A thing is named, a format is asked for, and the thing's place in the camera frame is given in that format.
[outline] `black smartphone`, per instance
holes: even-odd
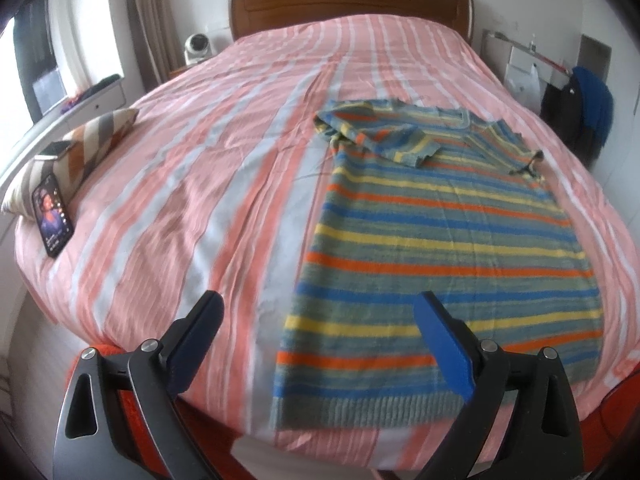
[[[64,249],[74,233],[74,227],[66,212],[58,180],[48,174],[31,195],[36,222],[47,254],[55,258]]]
[[[75,140],[54,140],[35,156],[36,160],[58,160],[76,143]]]

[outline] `bed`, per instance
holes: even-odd
[[[421,468],[449,427],[274,431],[276,353],[332,160],[312,118],[329,99],[396,97],[504,118],[541,147],[602,297],[602,354],[574,386],[581,418],[640,360],[640,260],[600,186],[469,47],[473,0],[230,0],[236,42],[135,105],[132,133],[69,205],[56,259],[20,220],[16,258],[41,309],[131,350],[210,288],[225,323],[185,399],[239,433],[332,462]],[[496,452],[500,412],[481,460]]]

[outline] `striped pillow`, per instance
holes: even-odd
[[[62,139],[73,139],[75,145],[59,160],[32,158],[25,164],[11,182],[1,211],[35,220],[31,193],[49,173],[56,176],[62,198],[68,204],[94,168],[129,133],[137,116],[136,108],[115,110],[66,134]]]

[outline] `screw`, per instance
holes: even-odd
[[[551,348],[551,346],[546,347],[542,353],[547,359],[555,359],[558,357],[558,352]]]
[[[140,349],[143,352],[153,352],[156,348],[158,348],[158,340],[157,339],[147,339],[140,345]]]
[[[480,342],[480,348],[485,352],[495,352],[498,349],[498,345],[491,339],[482,339]]]
[[[89,359],[93,358],[95,355],[95,348],[85,348],[84,350],[82,350],[82,353],[80,354],[80,357],[82,359],[84,359],[85,361],[88,361]]]

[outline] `headboard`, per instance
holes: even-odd
[[[368,13],[439,22],[456,30],[467,42],[473,33],[473,0],[229,0],[235,40],[262,30]]]

